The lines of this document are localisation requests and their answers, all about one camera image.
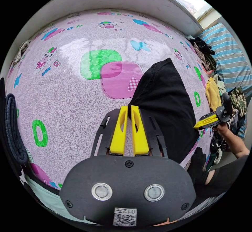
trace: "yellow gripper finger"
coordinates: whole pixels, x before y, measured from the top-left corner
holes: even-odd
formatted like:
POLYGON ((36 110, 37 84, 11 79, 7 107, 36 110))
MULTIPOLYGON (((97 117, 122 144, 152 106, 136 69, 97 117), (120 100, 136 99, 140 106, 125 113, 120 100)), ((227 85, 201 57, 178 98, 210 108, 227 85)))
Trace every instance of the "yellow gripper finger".
POLYGON ((148 154, 149 146, 138 106, 131 106, 131 123, 133 155, 136 156, 148 154))
POLYGON ((110 145, 110 153, 124 155, 124 147, 126 141, 128 106, 122 106, 119 112, 114 135, 110 145))
POLYGON ((203 119, 203 120, 201 120, 201 121, 198 121, 198 122, 195 124, 194 129, 199 130, 200 127, 205 126, 205 125, 208 125, 208 124, 211 124, 211 123, 214 123, 214 122, 216 122, 216 121, 218 121, 218 120, 219 120, 219 119, 218 119, 218 117, 217 117, 216 114, 211 115, 211 116, 209 116, 209 117, 207 117, 207 118, 205 118, 205 119, 203 119))

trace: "windowsill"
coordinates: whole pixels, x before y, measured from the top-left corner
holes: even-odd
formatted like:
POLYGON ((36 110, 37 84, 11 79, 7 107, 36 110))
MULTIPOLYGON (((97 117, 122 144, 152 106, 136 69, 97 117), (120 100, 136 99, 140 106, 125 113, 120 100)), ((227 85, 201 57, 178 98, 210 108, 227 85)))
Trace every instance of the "windowsill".
POLYGON ((198 23, 201 27, 206 30, 217 24, 218 19, 221 17, 221 14, 217 12, 215 9, 208 12, 205 16, 203 16, 198 23))

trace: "person's hand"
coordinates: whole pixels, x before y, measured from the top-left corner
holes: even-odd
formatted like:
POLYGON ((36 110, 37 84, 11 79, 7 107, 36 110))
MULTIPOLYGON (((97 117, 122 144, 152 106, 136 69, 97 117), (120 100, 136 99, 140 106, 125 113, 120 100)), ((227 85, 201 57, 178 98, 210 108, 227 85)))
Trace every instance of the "person's hand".
POLYGON ((228 126, 226 122, 219 123, 216 128, 213 128, 215 131, 218 131, 220 135, 224 136, 228 131, 228 126))

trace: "window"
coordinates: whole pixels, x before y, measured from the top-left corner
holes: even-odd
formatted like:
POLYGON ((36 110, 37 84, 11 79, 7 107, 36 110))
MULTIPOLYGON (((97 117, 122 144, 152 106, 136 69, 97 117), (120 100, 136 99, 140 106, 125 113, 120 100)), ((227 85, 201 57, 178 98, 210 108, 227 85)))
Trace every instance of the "window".
POLYGON ((211 8, 211 5, 204 0, 176 0, 183 5, 191 14, 198 19, 204 12, 211 8))

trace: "person's arm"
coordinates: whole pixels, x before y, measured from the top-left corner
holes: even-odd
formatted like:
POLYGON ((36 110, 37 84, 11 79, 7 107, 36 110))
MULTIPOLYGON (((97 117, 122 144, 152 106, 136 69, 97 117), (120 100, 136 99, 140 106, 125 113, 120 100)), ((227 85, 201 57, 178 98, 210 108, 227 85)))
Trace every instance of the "person's arm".
POLYGON ((231 152, 236 156, 236 158, 240 158, 244 155, 249 155, 250 151, 245 146, 244 142, 238 136, 233 134, 231 130, 228 129, 226 123, 220 123, 216 129, 227 142, 231 152))

